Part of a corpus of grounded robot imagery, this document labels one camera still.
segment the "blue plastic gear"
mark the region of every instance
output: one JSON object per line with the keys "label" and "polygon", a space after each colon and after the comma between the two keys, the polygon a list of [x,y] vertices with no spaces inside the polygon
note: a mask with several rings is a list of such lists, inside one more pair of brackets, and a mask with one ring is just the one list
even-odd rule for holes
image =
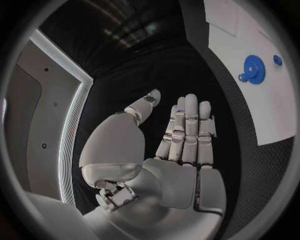
{"label": "blue plastic gear", "polygon": [[249,55],[244,62],[244,74],[252,84],[261,84],[266,76],[264,62],[255,55]]}

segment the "blue object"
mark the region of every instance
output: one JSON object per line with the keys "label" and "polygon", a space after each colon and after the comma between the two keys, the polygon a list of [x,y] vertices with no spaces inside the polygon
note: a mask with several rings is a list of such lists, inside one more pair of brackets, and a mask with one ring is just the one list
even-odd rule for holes
{"label": "blue object", "polygon": [[280,56],[274,55],[273,60],[274,60],[274,63],[279,65],[279,66],[281,66],[283,64],[283,61],[282,61]]}
{"label": "blue object", "polygon": [[266,76],[266,68],[264,62],[256,55],[247,56],[244,62],[244,74],[246,76],[246,79],[250,83],[261,84]]}
{"label": "blue object", "polygon": [[238,80],[240,80],[243,83],[246,83],[248,81],[245,73],[242,73],[242,74],[238,75]]}

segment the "blue gear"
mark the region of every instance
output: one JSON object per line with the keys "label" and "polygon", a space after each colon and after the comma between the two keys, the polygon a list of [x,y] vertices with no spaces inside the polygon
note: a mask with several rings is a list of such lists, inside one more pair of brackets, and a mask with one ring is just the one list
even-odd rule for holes
{"label": "blue gear", "polygon": [[261,84],[266,76],[264,62],[255,55],[249,55],[244,62],[244,74],[252,84]]}

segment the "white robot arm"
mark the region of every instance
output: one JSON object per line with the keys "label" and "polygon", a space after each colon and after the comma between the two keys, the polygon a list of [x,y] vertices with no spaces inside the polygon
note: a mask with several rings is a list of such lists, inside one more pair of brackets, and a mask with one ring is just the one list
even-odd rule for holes
{"label": "white robot arm", "polygon": [[194,94],[180,97],[172,107],[156,157],[144,161],[145,138],[138,126],[160,99],[155,89],[94,130],[79,160],[84,180],[100,189],[96,199],[107,211],[137,197],[134,202],[142,202],[148,191],[156,195],[155,204],[161,207],[223,215],[226,194],[220,173],[212,169],[216,128],[208,101],[198,106]]}

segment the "robotic hand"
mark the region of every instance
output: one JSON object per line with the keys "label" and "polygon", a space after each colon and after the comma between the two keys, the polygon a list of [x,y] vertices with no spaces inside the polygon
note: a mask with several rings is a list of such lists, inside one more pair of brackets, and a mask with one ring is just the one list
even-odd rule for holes
{"label": "robotic hand", "polygon": [[144,161],[145,138],[138,126],[160,99],[155,89],[94,130],[79,160],[84,180],[100,189],[96,199],[109,212],[140,201],[224,215],[224,183],[219,171],[212,169],[212,137],[217,135],[208,101],[198,106],[194,94],[180,97],[156,156]]}

